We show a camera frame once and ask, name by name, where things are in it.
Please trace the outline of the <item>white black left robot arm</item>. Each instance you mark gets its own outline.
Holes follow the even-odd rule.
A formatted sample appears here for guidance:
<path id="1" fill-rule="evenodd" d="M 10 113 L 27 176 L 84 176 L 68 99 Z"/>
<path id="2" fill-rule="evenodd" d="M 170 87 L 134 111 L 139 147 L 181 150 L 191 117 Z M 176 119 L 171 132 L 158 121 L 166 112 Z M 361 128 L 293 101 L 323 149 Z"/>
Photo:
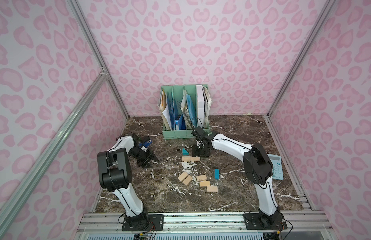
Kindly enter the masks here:
<path id="1" fill-rule="evenodd" d="M 128 218 L 145 215 L 143 202 L 132 186 L 133 174 L 129 157 L 135 158 L 137 165 L 143 169 L 152 168 L 150 162 L 159 160 L 149 149 L 151 143 L 149 136 L 119 136 L 110 149 L 97 154 L 100 186 L 118 197 Z"/>

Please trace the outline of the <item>small teal rectangular block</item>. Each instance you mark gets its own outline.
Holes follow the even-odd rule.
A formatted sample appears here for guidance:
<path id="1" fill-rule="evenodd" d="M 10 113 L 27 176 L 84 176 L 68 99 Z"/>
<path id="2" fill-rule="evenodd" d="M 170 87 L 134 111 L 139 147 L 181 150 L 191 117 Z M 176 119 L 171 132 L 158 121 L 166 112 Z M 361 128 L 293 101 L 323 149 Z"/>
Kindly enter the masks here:
<path id="1" fill-rule="evenodd" d="M 220 179 L 220 170 L 219 169 L 215 169 L 214 170 L 214 179 L 215 180 L 219 180 Z"/>

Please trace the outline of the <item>teal desk calculator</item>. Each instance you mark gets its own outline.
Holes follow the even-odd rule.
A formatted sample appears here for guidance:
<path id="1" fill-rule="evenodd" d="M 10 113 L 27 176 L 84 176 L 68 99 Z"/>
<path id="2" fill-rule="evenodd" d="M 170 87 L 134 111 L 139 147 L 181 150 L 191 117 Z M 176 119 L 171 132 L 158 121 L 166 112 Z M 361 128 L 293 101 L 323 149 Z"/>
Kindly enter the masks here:
<path id="1" fill-rule="evenodd" d="M 281 156 L 268 154 L 268 157 L 273 164 L 272 179 L 282 181 L 284 179 L 284 175 Z"/>

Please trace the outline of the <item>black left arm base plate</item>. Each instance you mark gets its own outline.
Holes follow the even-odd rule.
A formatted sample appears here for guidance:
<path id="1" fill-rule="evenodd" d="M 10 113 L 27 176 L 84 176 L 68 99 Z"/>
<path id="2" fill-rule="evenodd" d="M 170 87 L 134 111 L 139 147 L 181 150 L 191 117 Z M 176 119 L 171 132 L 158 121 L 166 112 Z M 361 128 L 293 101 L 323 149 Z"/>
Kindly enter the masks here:
<path id="1" fill-rule="evenodd" d="M 164 215 L 159 214 L 140 214 L 135 217 L 125 217 L 122 222 L 123 232 L 137 231 L 162 231 L 164 224 Z"/>

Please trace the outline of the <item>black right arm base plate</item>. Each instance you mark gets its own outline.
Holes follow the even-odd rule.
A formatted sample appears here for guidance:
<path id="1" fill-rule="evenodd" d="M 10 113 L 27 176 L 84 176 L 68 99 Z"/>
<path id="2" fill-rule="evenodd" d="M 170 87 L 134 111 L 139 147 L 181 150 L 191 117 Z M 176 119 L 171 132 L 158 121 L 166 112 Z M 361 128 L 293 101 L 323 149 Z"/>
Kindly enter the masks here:
<path id="1" fill-rule="evenodd" d="M 268 216 L 260 213 L 243 213 L 244 223 L 247 230 L 287 230 L 287 223 L 282 213 L 276 211 L 273 215 Z"/>

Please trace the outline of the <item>teal triangular wooden block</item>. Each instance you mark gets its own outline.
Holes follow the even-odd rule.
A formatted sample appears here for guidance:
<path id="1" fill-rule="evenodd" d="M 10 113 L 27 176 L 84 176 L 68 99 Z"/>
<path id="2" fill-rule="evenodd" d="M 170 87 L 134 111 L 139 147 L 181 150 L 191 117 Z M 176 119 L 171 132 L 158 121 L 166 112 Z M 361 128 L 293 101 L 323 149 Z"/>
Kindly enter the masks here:
<path id="1" fill-rule="evenodd" d="M 186 149 L 182 149 L 182 155 L 183 156 L 189 156 L 189 152 Z"/>

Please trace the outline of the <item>natural wooden rectangular block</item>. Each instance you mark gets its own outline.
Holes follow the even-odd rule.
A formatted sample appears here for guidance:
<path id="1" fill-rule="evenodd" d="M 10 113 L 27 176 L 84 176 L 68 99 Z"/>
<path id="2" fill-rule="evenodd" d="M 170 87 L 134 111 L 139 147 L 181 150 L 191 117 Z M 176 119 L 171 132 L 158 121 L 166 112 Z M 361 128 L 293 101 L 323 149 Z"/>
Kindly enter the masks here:
<path id="1" fill-rule="evenodd" d="M 183 156 L 183 157 L 181 157 L 181 161 L 182 162 L 190 162 L 191 161 L 191 157 L 190 156 Z"/>

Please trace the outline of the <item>aluminium front rail frame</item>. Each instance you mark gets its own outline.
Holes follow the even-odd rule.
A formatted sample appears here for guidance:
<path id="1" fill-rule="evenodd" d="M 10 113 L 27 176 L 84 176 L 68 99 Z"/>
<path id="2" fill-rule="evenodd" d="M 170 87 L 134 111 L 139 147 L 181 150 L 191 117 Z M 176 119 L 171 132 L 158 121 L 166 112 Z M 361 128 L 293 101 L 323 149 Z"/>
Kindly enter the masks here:
<path id="1" fill-rule="evenodd" d="M 286 227 L 247 229 L 243 212 L 163 213 L 157 230 L 147 230 L 154 240 L 336 240 L 334 228 L 323 211 L 286 211 Z M 76 240 L 132 240 L 137 232 L 122 229 L 120 214 L 85 214 Z"/>

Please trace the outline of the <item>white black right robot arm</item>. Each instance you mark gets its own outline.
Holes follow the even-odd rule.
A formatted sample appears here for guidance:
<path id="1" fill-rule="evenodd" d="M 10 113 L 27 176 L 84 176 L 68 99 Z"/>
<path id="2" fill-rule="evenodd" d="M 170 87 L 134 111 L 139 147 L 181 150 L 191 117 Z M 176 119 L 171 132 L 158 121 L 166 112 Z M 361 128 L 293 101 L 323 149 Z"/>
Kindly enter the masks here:
<path id="1" fill-rule="evenodd" d="M 192 133 L 196 144 L 194 157 L 209 157 L 211 150 L 223 151 L 243 162 L 248 180 L 254 184 L 259 201 L 259 220 L 265 227 L 284 222 L 272 187 L 273 164 L 261 144 L 244 144 L 218 132 L 207 132 L 201 127 Z"/>

